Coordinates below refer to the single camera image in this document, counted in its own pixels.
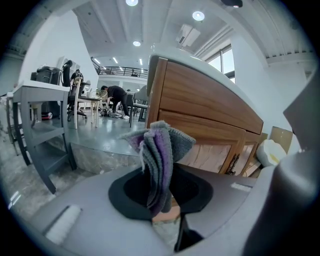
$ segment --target white wall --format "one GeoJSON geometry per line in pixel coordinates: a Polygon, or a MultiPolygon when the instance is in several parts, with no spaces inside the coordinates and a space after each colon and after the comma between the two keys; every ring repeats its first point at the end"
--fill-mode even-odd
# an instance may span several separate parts
{"type": "Polygon", "coordinates": [[[42,65],[57,67],[63,56],[80,65],[84,80],[90,80],[92,88],[97,87],[99,77],[72,10],[62,16],[53,14],[38,31],[24,58],[19,82],[29,80],[31,73],[42,65]]]}
{"type": "Polygon", "coordinates": [[[14,89],[18,83],[22,60],[4,56],[0,60],[0,96],[14,89]]]}
{"type": "MultiPolygon", "coordinates": [[[[257,107],[264,122],[263,133],[270,135],[272,126],[292,131],[283,111],[306,86],[304,69],[298,63],[264,68],[247,42],[238,34],[231,37],[235,83],[257,107]]],[[[292,139],[290,153],[300,148],[292,139]]]]}

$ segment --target white plastic surface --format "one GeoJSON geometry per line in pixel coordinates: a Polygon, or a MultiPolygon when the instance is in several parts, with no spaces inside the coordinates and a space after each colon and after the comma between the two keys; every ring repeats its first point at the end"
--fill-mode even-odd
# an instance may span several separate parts
{"type": "Polygon", "coordinates": [[[257,148],[256,156],[264,167],[268,167],[276,166],[287,154],[279,143],[266,139],[257,148]]]}

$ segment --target cardboard box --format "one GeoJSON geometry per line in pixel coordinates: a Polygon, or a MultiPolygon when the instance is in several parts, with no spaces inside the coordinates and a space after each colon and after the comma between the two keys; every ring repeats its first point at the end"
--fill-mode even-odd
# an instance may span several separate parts
{"type": "Polygon", "coordinates": [[[269,139],[273,140],[275,143],[279,143],[284,151],[288,154],[292,137],[292,131],[273,126],[269,139]]]}

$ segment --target white ceiling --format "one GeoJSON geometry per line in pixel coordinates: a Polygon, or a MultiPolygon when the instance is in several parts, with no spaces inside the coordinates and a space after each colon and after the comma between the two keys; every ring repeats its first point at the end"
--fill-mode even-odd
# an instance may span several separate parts
{"type": "Polygon", "coordinates": [[[116,57],[119,66],[147,69],[151,45],[177,47],[176,36],[183,24],[200,31],[195,42],[184,49],[203,60],[234,31],[265,65],[315,58],[303,29],[279,0],[243,0],[242,8],[225,6],[220,0],[139,0],[133,7],[125,0],[45,0],[21,24],[7,49],[23,57],[50,14],[72,9],[89,54],[103,66],[117,66],[112,60],[116,57]],[[203,12],[205,19],[194,20],[194,11],[203,12]],[[140,47],[133,46],[135,40],[141,42],[140,47]]]}
{"type": "Polygon", "coordinates": [[[176,37],[183,24],[200,31],[199,37],[185,50],[194,53],[226,23],[206,8],[207,1],[194,0],[139,0],[129,6],[125,0],[92,0],[73,11],[89,54],[101,66],[148,68],[151,45],[161,43],[178,47],[176,37]],[[203,21],[196,21],[192,13],[202,11],[203,21]],[[140,41],[136,47],[133,41],[140,41]]]}

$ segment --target railing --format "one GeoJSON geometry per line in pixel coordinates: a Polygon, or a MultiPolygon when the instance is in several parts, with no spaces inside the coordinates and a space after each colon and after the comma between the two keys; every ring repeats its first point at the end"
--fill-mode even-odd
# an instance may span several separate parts
{"type": "Polygon", "coordinates": [[[101,66],[97,71],[98,75],[117,75],[136,78],[148,78],[148,70],[134,67],[101,66]]]}

